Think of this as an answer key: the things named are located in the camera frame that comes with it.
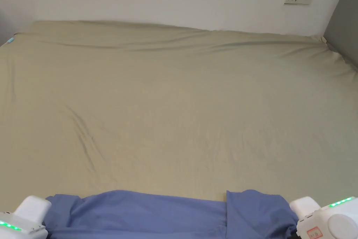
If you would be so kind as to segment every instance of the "blue fabric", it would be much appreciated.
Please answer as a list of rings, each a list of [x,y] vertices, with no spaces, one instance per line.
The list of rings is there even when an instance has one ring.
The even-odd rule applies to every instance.
[[[227,192],[227,202],[131,191],[55,195],[50,239],[286,239],[297,216],[279,195]]]

